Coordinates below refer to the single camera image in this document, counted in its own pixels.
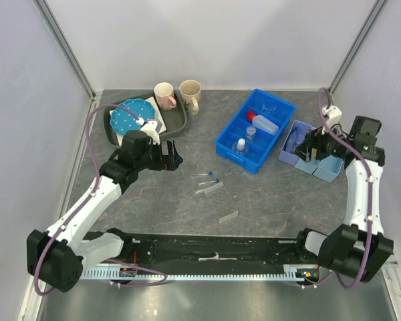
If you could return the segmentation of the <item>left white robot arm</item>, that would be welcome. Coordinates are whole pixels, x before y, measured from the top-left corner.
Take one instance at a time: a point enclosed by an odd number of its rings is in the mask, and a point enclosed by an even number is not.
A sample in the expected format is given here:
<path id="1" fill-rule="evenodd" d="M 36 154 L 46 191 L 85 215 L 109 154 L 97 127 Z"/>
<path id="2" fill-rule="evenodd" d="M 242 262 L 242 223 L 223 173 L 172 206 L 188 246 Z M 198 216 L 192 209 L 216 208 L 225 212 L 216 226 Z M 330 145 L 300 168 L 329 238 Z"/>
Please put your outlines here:
<path id="1" fill-rule="evenodd" d="M 45 282 L 51 289 L 67 292 L 83 272 L 99 263 L 112 258 L 119 263 L 131 260 L 132 245 L 113 233 L 91 241 L 84 237 L 140 172 L 175 171 L 182 162 L 173 140 L 155 143 L 145 132 L 128 132 L 71 209 L 45 231 L 35 229 L 27 237 L 27 271 L 34 277 L 35 291 L 46 295 L 39 288 L 39 282 Z"/>

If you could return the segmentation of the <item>red cap wash bottle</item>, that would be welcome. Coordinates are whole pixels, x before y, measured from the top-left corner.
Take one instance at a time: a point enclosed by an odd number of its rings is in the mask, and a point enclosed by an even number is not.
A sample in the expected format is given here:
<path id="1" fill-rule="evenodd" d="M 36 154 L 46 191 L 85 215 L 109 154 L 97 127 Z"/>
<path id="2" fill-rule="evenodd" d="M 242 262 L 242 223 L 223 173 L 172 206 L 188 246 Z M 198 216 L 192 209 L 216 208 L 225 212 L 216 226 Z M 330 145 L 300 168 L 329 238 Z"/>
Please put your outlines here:
<path id="1" fill-rule="evenodd" d="M 252 111 L 247 113 L 247 118 L 251 121 L 251 124 L 264 132 L 269 133 L 270 135 L 275 136 L 279 131 L 278 125 L 274 122 L 268 120 L 266 117 L 260 114 L 255 114 Z"/>

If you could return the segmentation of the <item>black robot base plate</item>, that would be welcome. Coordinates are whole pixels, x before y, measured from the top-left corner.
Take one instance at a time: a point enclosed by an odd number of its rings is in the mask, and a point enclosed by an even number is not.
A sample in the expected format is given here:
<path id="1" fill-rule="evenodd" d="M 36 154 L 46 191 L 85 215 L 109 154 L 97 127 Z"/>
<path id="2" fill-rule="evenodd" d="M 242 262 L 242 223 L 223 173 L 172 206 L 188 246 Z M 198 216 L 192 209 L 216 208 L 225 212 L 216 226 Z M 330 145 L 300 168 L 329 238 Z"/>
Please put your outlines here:
<path id="1" fill-rule="evenodd" d="M 296 239 L 158 235 L 107 230 L 124 241 L 117 259 L 166 274 L 282 272 L 284 265 L 314 265 L 317 257 Z"/>

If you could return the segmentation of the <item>clear glass beaker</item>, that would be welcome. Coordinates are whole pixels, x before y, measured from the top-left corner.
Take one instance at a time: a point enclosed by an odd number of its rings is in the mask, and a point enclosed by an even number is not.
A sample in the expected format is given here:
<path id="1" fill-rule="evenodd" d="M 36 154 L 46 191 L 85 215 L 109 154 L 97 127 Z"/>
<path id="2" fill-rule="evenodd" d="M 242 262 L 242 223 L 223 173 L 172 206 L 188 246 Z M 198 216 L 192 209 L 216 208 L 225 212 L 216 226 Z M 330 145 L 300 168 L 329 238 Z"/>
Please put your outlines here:
<path id="1" fill-rule="evenodd" d="M 261 111 L 265 114 L 272 115 L 276 108 L 276 102 L 274 100 L 268 100 L 264 101 Z"/>

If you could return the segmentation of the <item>small glass stoppered bottle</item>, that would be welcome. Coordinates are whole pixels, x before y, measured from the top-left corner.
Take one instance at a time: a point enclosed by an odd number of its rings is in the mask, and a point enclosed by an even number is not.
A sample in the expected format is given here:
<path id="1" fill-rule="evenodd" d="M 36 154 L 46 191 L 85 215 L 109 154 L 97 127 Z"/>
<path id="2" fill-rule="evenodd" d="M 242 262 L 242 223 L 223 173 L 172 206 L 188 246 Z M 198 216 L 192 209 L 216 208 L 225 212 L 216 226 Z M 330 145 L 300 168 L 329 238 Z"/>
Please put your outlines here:
<path id="1" fill-rule="evenodd" d="M 254 143 L 257 129 L 254 126 L 248 126 L 245 132 L 245 140 Z"/>

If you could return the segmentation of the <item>round glass flask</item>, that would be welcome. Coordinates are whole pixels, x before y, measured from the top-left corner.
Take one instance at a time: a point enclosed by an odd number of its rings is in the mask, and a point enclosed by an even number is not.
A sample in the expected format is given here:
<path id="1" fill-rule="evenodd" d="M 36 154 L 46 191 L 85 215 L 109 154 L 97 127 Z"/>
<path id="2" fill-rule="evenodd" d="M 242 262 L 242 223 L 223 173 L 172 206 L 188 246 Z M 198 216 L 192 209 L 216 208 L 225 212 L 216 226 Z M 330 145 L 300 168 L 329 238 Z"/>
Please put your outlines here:
<path id="1" fill-rule="evenodd" d="M 249 152 L 249 145 L 244 138 L 240 138 L 238 141 L 233 143 L 232 150 L 240 155 L 245 156 Z"/>

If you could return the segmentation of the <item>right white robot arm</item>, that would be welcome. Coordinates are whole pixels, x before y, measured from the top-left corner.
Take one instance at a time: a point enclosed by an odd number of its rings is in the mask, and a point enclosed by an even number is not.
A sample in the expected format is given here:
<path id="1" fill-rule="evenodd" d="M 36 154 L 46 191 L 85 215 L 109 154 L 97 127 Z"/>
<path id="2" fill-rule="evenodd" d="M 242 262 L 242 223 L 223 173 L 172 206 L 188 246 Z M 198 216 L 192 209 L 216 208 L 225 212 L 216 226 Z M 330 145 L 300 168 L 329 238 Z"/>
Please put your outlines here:
<path id="1" fill-rule="evenodd" d="M 292 252 L 300 263 L 317 256 L 318 265 L 334 271 L 338 278 L 353 278 L 351 288 L 369 282 L 394 251 L 394 242 L 384 237 L 380 221 L 385 152 L 375 143 L 376 138 L 369 134 L 351 132 L 342 138 L 314 128 L 293 151 L 303 160 L 335 156 L 345 162 L 348 198 L 344 222 L 329 235 L 304 229 Z"/>

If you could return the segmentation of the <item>blue safety glasses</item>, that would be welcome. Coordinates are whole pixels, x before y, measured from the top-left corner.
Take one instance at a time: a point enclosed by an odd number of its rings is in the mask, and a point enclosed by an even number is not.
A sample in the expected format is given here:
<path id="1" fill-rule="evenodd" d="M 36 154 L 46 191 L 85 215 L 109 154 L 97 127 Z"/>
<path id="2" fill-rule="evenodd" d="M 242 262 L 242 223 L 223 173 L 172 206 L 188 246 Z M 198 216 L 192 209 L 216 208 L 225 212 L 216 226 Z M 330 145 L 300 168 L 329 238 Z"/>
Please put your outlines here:
<path id="1" fill-rule="evenodd" d="M 293 150 L 304 142 L 306 133 L 306 129 L 300 126 L 294 126 L 289 132 L 283 150 L 288 153 L 293 153 Z"/>

